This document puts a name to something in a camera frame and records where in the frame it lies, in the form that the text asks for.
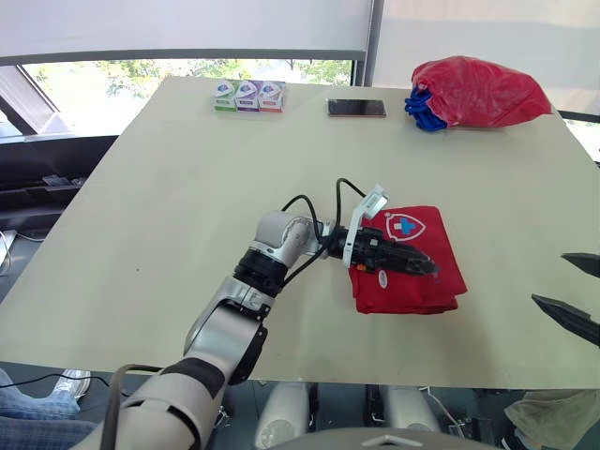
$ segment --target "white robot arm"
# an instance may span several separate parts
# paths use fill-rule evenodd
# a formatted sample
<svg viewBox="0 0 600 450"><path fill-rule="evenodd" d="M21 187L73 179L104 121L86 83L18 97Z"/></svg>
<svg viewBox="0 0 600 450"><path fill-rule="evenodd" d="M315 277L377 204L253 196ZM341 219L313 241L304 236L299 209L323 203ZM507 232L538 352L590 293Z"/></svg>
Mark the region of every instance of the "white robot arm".
<svg viewBox="0 0 600 450"><path fill-rule="evenodd" d="M347 180L337 181L338 202L340 182ZM116 411L109 408L107 420L73 448L204 449L225 387L246 380L261 354L267 337L263 320L276 296L319 257L344 258L367 271L381 267L417 276L435 273L435 263L415 248L385 241L376 230L355 229L362 215L373 217L387 200L380 187L364 197L349 231L338 226L339 206L335 221L284 211L266 214L233 275L224 279L192 325L184 359L152 376ZM312 256L286 277L303 254Z"/></svg>

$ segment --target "blue cloth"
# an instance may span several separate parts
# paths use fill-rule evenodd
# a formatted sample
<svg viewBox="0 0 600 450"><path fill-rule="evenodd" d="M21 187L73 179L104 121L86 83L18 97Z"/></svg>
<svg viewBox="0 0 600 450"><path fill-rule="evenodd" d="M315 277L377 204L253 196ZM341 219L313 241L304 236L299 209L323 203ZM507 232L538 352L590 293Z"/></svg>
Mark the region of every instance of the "blue cloth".
<svg viewBox="0 0 600 450"><path fill-rule="evenodd" d="M406 103L404 111L414 117L416 125L425 131L437 131L448 127L448 124L435 115L427 105L427 100L430 98L431 93L427 89L419 90L418 87L414 87L411 96L404 99Z"/></svg>
<svg viewBox="0 0 600 450"><path fill-rule="evenodd" d="M12 384L0 368L0 385ZM0 389L0 449L61 450L81 441L96 424L71 419L79 412L67 391L32 398L16 386Z"/></svg>

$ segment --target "smartphone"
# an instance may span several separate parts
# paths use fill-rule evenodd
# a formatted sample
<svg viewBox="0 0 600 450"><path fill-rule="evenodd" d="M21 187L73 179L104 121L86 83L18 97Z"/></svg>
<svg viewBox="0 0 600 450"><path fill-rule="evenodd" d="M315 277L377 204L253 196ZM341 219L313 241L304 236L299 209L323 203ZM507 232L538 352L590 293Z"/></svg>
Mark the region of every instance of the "smartphone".
<svg viewBox="0 0 600 450"><path fill-rule="evenodd" d="M328 99L330 117L385 117L382 100Z"/></svg>

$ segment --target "window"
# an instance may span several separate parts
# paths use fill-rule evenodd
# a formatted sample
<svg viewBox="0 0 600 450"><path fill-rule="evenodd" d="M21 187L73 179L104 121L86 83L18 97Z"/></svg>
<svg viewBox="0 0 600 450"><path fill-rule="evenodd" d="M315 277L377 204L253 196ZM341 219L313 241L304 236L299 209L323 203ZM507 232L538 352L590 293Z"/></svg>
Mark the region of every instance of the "window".
<svg viewBox="0 0 600 450"><path fill-rule="evenodd" d="M564 119L564 123L590 157L594 161L600 162L600 123L571 119Z"/></svg>
<svg viewBox="0 0 600 450"><path fill-rule="evenodd" d="M8 121L7 115L0 110L0 138L12 136L21 136L21 132Z"/></svg>
<svg viewBox="0 0 600 450"><path fill-rule="evenodd" d="M352 61L136 59L24 68L76 131L120 133L167 75L349 85Z"/></svg>

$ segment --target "small box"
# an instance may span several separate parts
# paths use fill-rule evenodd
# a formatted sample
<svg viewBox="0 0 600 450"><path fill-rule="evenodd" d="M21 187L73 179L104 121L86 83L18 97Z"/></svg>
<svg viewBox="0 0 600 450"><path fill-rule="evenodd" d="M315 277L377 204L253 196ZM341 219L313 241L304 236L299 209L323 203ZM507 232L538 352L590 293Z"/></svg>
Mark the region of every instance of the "small box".
<svg viewBox="0 0 600 450"><path fill-rule="evenodd" d="M235 80L219 80L213 94L212 103L217 111L237 111L235 92L240 82Z"/></svg>
<svg viewBox="0 0 600 450"><path fill-rule="evenodd" d="M259 91L263 87L263 82L254 80L244 80L240 82L235 92L235 106L238 111L258 111L259 110Z"/></svg>
<svg viewBox="0 0 600 450"><path fill-rule="evenodd" d="M272 113L283 112L285 82L264 82L259 93L259 108Z"/></svg>

